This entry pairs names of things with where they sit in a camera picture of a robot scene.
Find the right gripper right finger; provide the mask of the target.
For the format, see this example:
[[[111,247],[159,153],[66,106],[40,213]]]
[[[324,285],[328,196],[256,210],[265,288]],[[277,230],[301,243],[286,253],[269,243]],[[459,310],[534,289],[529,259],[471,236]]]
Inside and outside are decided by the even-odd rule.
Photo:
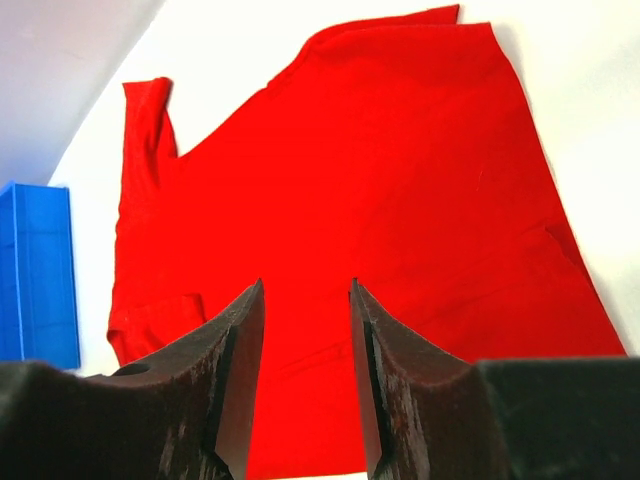
[[[635,358],[467,363],[349,293],[371,479],[635,479]]]

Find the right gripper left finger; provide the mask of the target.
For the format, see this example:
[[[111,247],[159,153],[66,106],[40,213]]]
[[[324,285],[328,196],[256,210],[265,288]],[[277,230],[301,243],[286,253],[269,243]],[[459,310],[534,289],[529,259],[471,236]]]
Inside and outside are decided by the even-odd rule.
[[[110,376],[1,367],[5,479],[243,479],[265,321],[248,287],[211,321]]]

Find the red t shirt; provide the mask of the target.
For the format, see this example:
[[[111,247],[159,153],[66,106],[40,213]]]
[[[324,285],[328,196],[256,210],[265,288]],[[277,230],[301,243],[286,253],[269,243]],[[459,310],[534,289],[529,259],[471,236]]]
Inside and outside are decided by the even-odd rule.
[[[107,337],[121,364],[261,280],[248,475],[362,471],[348,290],[466,360],[612,356],[518,77],[454,6],[336,25],[186,154],[125,85]]]

